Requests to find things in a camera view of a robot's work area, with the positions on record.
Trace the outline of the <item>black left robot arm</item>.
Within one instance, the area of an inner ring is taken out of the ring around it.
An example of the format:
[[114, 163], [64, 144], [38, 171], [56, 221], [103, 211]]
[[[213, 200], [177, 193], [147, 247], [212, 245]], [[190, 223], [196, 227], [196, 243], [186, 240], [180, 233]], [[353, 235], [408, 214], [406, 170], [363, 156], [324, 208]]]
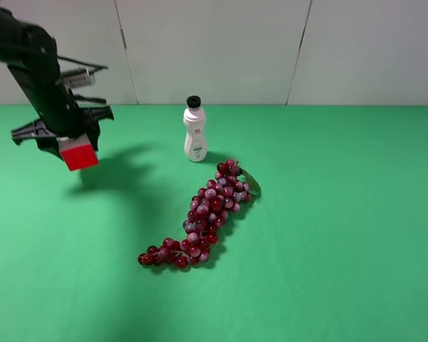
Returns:
[[38, 149], [61, 157], [61, 143], [79, 140], [98, 152], [100, 121], [114, 118], [103, 98], [73, 93], [90, 86], [104, 66], [77, 62], [62, 71], [56, 40], [40, 26], [16, 19], [0, 6], [0, 63], [6, 67], [38, 114], [38, 119], [11, 131], [20, 145], [35, 140]]

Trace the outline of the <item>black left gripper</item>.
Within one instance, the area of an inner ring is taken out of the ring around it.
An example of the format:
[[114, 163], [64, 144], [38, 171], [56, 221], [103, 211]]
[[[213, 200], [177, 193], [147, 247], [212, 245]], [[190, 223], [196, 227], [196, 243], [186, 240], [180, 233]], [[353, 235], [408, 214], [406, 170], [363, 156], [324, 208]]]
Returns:
[[101, 134], [99, 121], [114, 119], [102, 98], [74, 94], [63, 86], [25, 88], [24, 93], [39, 118], [11, 131], [15, 143], [35, 139], [37, 148], [63, 160], [57, 138], [77, 138], [86, 134], [95, 152]]

